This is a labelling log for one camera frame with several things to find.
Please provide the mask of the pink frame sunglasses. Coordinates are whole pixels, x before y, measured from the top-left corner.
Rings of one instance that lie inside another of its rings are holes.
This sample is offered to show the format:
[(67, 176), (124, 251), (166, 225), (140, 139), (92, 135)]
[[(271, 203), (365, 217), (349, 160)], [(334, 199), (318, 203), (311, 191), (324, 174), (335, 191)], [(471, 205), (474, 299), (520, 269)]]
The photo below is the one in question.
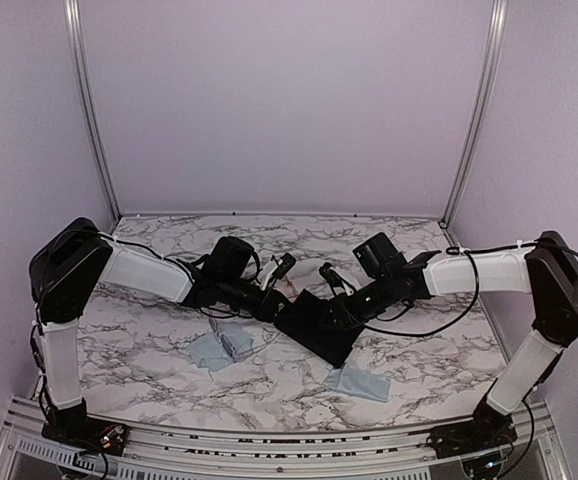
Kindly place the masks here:
[(297, 297), (299, 295), (298, 290), (296, 289), (295, 285), (293, 284), (293, 282), (288, 278), (285, 277), (283, 279), (284, 283), (286, 284), (286, 286), (288, 287), (288, 289), (290, 290), (291, 294), (293, 297)]

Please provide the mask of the black glasses case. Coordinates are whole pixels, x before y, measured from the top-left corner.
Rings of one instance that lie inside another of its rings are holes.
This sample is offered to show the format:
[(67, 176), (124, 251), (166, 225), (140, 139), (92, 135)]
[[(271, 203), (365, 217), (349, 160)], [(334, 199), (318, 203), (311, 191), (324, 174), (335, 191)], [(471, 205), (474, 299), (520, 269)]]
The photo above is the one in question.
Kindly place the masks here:
[(341, 368), (364, 328), (331, 330), (321, 325), (330, 320), (329, 301), (303, 290), (274, 321), (275, 327), (334, 368)]

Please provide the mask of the clear purple lens sunglasses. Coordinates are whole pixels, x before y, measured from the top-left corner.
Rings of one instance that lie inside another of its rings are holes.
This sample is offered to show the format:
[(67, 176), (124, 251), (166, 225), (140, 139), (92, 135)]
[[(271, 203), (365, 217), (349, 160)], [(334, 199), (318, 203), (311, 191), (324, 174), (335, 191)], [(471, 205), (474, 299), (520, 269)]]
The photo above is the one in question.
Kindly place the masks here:
[(209, 319), (209, 324), (216, 340), (234, 362), (242, 362), (266, 347), (265, 344), (255, 345), (254, 338), (239, 324), (214, 318)]

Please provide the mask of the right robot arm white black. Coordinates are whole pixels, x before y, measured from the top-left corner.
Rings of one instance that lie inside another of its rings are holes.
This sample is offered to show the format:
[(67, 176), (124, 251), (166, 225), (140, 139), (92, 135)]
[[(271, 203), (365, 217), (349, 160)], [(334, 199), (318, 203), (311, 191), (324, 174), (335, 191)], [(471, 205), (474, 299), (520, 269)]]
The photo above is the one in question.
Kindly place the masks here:
[(454, 294), (469, 294), (472, 300), (523, 296), (531, 308), (526, 336), (470, 420), (435, 430), (431, 435), (435, 442), (488, 446), (578, 340), (578, 251), (557, 231), (514, 244), (476, 249), (454, 245), (412, 257), (379, 234), (357, 247), (355, 255), (370, 278), (362, 287), (330, 263), (320, 269), (333, 294), (322, 321), (326, 329), (366, 328), (397, 303)]

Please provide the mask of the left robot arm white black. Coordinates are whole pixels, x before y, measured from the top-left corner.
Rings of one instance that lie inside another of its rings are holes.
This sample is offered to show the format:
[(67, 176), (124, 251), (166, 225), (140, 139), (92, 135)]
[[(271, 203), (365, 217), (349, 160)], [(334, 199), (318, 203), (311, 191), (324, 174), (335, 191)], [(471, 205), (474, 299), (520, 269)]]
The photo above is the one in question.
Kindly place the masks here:
[(289, 253), (262, 263), (252, 245), (233, 236), (184, 261), (105, 234), (88, 218), (75, 219), (28, 267), (35, 305), (30, 344), (41, 373), (43, 436), (105, 452), (125, 440), (126, 426), (92, 418), (81, 393), (77, 328), (91, 301), (272, 322), (289, 305), (275, 284), (294, 265)]

